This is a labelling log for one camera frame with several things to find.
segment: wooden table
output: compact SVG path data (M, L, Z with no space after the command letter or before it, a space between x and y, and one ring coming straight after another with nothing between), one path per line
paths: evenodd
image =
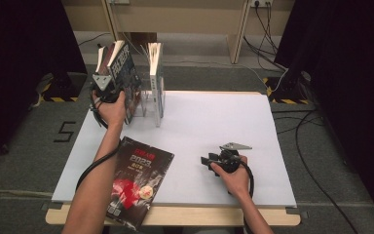
M224 105L230 112L223 111ZM160 128L155 127L148 113L147 110L146 117L136 117L131 123L134 125L125 126L122 136L163 148L174 153L175 157L143 225L243 225L243 213L236 199L227 194L220 178L200 163L201 153L212 151L213 146L217 149L217 143L227 143L224 142L223 129L231 130L227 138L246 145L249 142L255 148L243 154L248 157L248 165L255 175L253 201L267 222L275 226L299 224L300 215L265 96L256 93L167 92L166 112ZM218 115L217 119L211 117L217 113L223 115ZM219 128L228 122L236 128L227 125ZM49 224L66 221L76 181L91 163L103 131L89 112L56 187L53 201L62 204L49 208L46 218ZM183 182L183 189L174 190L179 181ZM106 219L105 224L118 225L110 219Z

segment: gray floor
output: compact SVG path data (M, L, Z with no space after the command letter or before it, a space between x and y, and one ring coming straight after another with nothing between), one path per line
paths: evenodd
M98 34L76 32L77 41L81 43ZM260 42L258 37L249 39L255 45ZM95 69L96 44L106 45L111 40L109 35L104 35L80 46L90 74ZM246 45L242 47L239 64L231 65L224 36L159 34L159 41L165 43L168 90L257 91L266 94L260 79L281 75L262 69ZM133 56L137 69L145 74L147 63L144 57L136 52ZM274 68L266 62L261 65ZM71 76L87 78L83 74ZM60 232L62 226L46 223L46 207L84 121L89 105L88 88L89 79L76 102L41 102L33 108L8 142L9 153L0 155L0 233ZM359 233L374 233L374 204L358 175L350 170L338 153L333 138L323 126L320 113L309 115L307 119L310 121L301 125L296 141L295 128L307 114L306 111L315 109L315 105L272 103L271 108L283 160L302 216L298 226L275 226L274 231L354 233L326 197L325 194L328 194ZM68 135L58 133L64 122L72 122L63 128L73 132L71 139L68 142L55 142L56 139L68 139ZM310 177L308 170L325 193ZM142 231L162 233L160 227L143 227ZM116 227L111 233L129 232ZM187 233L230 234L232 229L191 227L185 229Z

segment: book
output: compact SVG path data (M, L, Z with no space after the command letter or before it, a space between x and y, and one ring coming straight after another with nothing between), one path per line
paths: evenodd
M138 231L174 155L124 136L107 216Z
M164 117L165 108L165 86L163 77L163 44L148 43L148 58L150 62L151 96L154 105L154 118L156 127L160 127L161 119Z
M99 74L99 69L101 68L102 62L104 61L107 52L108 52L108 48L105 46L98 48L98 63L96 64L96 69L95 69L96 74Z
M93 75L97 84L97 91L103 97L103 101L115 101L120 91L126 93L126 124L131 123L134 116L145 115L146 94L143 91L142 80L138 76L135 64L132 60L130 46L125 41L115 41L108 48L105 58L100 62L98 50L98 69Z

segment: wall socket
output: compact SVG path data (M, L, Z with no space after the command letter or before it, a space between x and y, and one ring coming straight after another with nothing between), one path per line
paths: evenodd
M270 6L273 5L273 0L258 0L259 1L259 8L267 8L267 3L270 3ZM254 7L254 3L256 0L251 0L250 7Z

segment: black device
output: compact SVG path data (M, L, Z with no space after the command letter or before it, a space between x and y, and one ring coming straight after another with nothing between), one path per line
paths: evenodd
M202 157L202 164L208 166L210 171L214 171L211 167L211 163L216 163L219 165L226 173L233 173L235 172L240 165L244 166L245 170L248 173L248 177L250 180L250 188L248 193L250 197L253 197L253 190L254 190L254 178L253 173L251 172L250 167L241 160L240 154L238 149L251 149L249 146L245 146L242 144L237 143L227 143L223 146L220 146L221 152L220 154L215 153L208 153L208 158ZM248 226L245 218L243 219L244 228L248 234L252 234L250 227Z
M208 169L213 171L211 163L216 163L226 173L233 173L241 163L239 151L221 148L220 154L208 153L208 158L202 157L202 164L208 166Z
M124 73L122 79L114 79L111 76L94 75L93 80L96 83L96 85L93 86L96 90L96 95L101 101L108 103L115 102L121 91L129 91L130 89L133 89L133 87L139 87L142 82L138 77L135 68Z

